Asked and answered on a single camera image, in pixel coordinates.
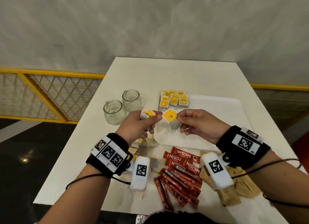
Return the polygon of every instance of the empty glass cup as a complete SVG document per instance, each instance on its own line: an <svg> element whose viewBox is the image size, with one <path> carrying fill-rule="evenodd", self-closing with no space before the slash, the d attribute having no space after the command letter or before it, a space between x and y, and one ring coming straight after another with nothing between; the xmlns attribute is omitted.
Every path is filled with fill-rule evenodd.
<svg viewBox="0 0 309 224"><path fill-rule="evenodd" d="M114 126L120 125L126 117L126 110L118 100L107 101L103 110L107 123Z"/></svg>
<svg viewBox="0 0 309 224"><path fill-rule="evenodd" d="M122 102L128 112L142 110L141 97L137 90L125 90Z"/></svg>

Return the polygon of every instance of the wristband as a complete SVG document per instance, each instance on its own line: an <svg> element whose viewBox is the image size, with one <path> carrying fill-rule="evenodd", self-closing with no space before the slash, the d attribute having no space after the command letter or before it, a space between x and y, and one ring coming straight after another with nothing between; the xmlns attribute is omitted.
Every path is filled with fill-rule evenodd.
<svg viewBox="0 0 309 224"><path fill-rule="evenodd" d="M111 178L114 174L121 175L133 158L128 149L128 143L121 136L109 133L92 148L86 163L95 167L107 178Z"/></svg>
<svg viewBox="0 0 309 224"><path fill-rule="evenodd" d="M232 126L217 143L217 147L229 158L231 166L248 169L269 151L263 138L243 127Z"/></svg>

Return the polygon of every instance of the black floor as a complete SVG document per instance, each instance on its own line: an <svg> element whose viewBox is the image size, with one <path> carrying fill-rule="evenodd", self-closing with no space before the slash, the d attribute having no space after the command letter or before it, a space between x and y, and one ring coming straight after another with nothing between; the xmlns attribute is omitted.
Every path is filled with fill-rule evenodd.
<svg viewBox="0 0 309 224"><path fill-rule="evenodd" d="M17 121L0 119L0 129ZM49 205L33 204L76 125L40 123L0 143L0 223L33 224ZM136 215L101 211L99 222L135 223Z"/></svg>

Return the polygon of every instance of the white table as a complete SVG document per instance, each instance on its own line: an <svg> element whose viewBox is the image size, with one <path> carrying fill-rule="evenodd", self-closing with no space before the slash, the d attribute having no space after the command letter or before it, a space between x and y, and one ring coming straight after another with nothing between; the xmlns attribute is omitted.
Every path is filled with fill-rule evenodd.
<svg viewBox="0 0 309 224"><path fill-rule="evenodd" d="M190 94L239 99L253 130L265 138L265 142L276 154L282 158L296 158L236 63L117 57L34 203L54 204L66 185L74 180L85 166L94 144L102 136L115 132L118 126L111 126L105 121L103 106L108 100L121 100L123 91L127 89L138 90L144 102L146 101L147 109L157 108L161 89L178 89ZM153 150L153 154L162 157L165 150L170 151L171 147L160 145ZM192 149L187 151L199 153ZM152 177L143 199L140 192L132 191L128 189L128 185L112 180L102 210L146 215L161 210L162 203ZM177 209L176 200L173 197L171 200ZM256 199L242 197L242 204L225 208L218 195L203 183L199 200L198 211L218 222L287 223L262 196ZM194 212L189 205L186 205L185 210Z"/></svg>

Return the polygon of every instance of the pile of coffee sachets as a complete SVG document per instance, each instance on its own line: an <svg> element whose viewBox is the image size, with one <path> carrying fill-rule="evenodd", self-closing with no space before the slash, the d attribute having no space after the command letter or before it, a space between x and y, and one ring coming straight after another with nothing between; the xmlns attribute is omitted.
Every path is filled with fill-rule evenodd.
<svg viewBox="0 0 309 224"><path fill-rule="evenodd" d="M201 169L193 163L199 164L201 157L173 147L171 152L164 153L163 158L166 159L165 165L168 168L163 168L160 176L154 181L164 209L174 211L167 190L181 207L189 203L197 209L199 204L197 197L201 193L203 180L199 177Z"/></svg>

